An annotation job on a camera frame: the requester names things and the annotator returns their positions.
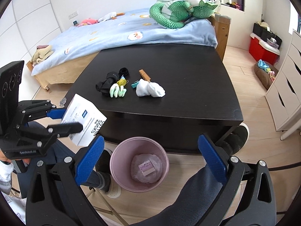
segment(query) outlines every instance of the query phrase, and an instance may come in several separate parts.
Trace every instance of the red storage box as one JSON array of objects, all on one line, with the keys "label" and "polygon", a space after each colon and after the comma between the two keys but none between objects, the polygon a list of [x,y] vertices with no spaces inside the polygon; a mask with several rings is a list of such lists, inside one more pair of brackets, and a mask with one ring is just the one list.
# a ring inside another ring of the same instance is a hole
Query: red storage box
[{"label": "red storage box", "polygon": [[263,61],[269,62],[272,65],[275,64],[280,55],[280,51],[278,49],[271,47],[254,33],[251,34],[251,44],[249,52],[256,61],[259,61],[261,59]]}]

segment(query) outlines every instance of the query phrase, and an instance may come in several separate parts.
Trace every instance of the wall outlet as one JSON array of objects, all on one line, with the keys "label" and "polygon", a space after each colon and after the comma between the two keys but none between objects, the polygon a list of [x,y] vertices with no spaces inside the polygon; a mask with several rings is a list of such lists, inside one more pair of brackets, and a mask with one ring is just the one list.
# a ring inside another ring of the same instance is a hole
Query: wall outlet
[{"label": "wall outlet", "polygon": [[78,13],[77,13],[77,11],[75,11],[75,12],[71,13],[71,14],[68,16],[68,18],[69,18],[69,19],[72,19],[72,18],[74,18],[74,17],[77,16],[77,15],[78,15]]}]

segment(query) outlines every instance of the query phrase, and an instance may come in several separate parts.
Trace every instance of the coffee table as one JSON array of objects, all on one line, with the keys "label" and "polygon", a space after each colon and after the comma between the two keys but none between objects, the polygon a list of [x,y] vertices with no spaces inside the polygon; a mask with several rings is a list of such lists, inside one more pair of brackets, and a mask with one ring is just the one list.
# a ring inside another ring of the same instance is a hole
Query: coffee table
[{"label": "coffee table", "polygon": [[[96,91],[96,83],[122,67],[130,73],[123,98]],[[140,69],[165,89],[164,97],[136,95],[131,84],[141,79]],[[100,134],[116,144],[144,136],[170,153],[200,154],[199,135],[206,133],[217,143],[243,121],[228,73],[208,46],[148,44],[103,50],[72,85],[65,106],[76,93],[107,117]]]}]

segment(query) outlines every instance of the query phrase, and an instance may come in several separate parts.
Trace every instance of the brown pet bed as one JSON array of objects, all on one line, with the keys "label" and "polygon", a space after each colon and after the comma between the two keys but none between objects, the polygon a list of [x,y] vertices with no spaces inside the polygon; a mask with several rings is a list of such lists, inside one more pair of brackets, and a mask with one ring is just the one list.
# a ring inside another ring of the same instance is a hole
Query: brown pet bed
[{"label": "brown pet bed", "polygon": [[[275,72],[275,76],[278,74],[278,70],[272,66],[270,63],[264,61],[268,66],[270,66],[270,69]],[[270,76],[267,72],[265,72],[263,69],[259,68],[257,63],[254,65],[254,71],[259,80],[261,81],[262,85],[268,90],[270,86],[272,85],[272,80],[270,79]]]}]

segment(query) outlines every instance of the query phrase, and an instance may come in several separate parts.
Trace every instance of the human hand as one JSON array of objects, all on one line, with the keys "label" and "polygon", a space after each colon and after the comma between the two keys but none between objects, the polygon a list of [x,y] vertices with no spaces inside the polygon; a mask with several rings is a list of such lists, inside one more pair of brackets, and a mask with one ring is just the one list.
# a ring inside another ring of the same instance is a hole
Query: human hand
[{"label": "human hand", "polygon": [[[30,163],[30,158],[22,159],[26,164]],[[5,161],[11,163],[10,159],[7,159],[4,153],[0,150],[0,161]]]}]

